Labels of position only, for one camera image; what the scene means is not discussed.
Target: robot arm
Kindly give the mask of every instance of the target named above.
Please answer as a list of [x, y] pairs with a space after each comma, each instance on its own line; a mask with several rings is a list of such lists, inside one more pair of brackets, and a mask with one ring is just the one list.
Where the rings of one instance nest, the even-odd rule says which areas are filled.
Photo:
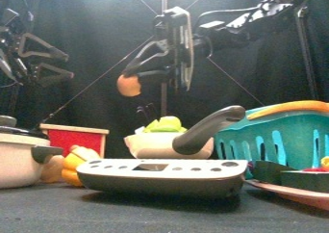
[[[30, 64], [29, 60], [47, 58], [66, 62], [68, 55], [38, 37], [25, 32], [23, 18], [7, 8], [9, 0], [0, 1], [0, 68], [18, 84], [46, 87], [73, 78], [73, 73], [46, 63]], [[33, 20], [25, 0], [19, 0], [26, 11], [26, 21]]]
[[[160, 75], [157, 79], [161, 81], [175, 81], [177, 88], [185, 87], [185, 82], [188, 82], [188, 85], [191, 81], [193, 55], [195, 57], [207, 57], [219, 49], [228, 47], [240, 48], [257, 40], [263, 35], [284, 29], [294, 16], [292, 10], [304, 1], [308, 0], [263, 0], [249, 9], [203, 13], [196, 20], [192, 35], [185, 37], [188, 40], [183, 40], [183, 36], [175, 35], [172, 31], [187, 24], [185, 21], [183, 22], [183, 18], [180, 21], [173, 21], [179, 20], [176, 17], [181, 14], [180, 9], [172, 8], [167, 10], [160, 17], [160, 25], [153, 26], [153, 41], [146, 44], [137, 57], [121, 72], [117, 80], [120, 93], [121, 89], [126, 89], [121, 83], [124, 79], [134, 77], [133, 83], [138, 84], [140, 89], [142, 83], [149, 81], [152, 83], [158, 82], [158, 80], [152, 80], [150, 76], [153, 74]], [[241, 15], [228, 23], [213, 20], [212, 22], [199, 24], [204, 16], [223, 13], [241, 13]], [[184, 48], [180, 46], [181, 40], [184, 43], [191, 44], [191, 47]], [[184, 68], [180, 66], [183, 63], [191, 66], [188, 73], [183, 72]], [[134, 91], [130, 95], [137, 95], [138, 93], [140, 91]]]

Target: metal pole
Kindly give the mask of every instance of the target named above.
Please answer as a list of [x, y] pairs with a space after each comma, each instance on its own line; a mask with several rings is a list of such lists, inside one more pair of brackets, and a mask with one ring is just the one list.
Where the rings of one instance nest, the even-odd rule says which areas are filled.
[[[168, 9], [168, 0], [161, 0], [161, 12]], [[164, 117], [167, 115], [167, 94], [168, 84], [163, 82], [160, 84], [160, 116]]]

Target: orange basket handle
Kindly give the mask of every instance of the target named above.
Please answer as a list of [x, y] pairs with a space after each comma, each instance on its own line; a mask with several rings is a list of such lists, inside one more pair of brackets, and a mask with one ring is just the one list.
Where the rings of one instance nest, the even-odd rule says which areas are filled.
[[282, 103], [274, 105], [257, 112], [245, 116], [248, 120], [264, 117], [267, 115], [290, 112], [290, 111], [316, 111], [322, 113], [329, 113], [329, 105], [327, 103], [316, 100], [302, 100], [302, 101], [292, 101], [287, 103]]

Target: yellow toy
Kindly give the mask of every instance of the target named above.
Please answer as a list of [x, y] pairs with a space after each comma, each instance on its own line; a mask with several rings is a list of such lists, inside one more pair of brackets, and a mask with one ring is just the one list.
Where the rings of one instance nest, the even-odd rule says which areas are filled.
[[72, 145], [69, 152], [64, 158], [61, 177], [68, 184], [81, 187], [82, 183], [78, 180], [76, 168], [86, 160], [98, 159], [100, 156], [94, 150], [77, 145]]
[[320, 166], [323, 170], [329, 171], [329, 156], [320, 159]]

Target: silver pot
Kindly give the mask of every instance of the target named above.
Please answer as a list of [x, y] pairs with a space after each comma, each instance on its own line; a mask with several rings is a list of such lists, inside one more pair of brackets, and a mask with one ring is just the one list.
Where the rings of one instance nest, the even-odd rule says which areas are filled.
[[42, 133], [0, 126], [0, 189], [33, 185], [43, 164], [62, 149], [50, 147]]
[[140, 133], [124, 142], [137, 159], [207, 159], [213, 151], [212, 135], [243, 119], [240, 106], [225, 107], [205, 116], [184, 133]]

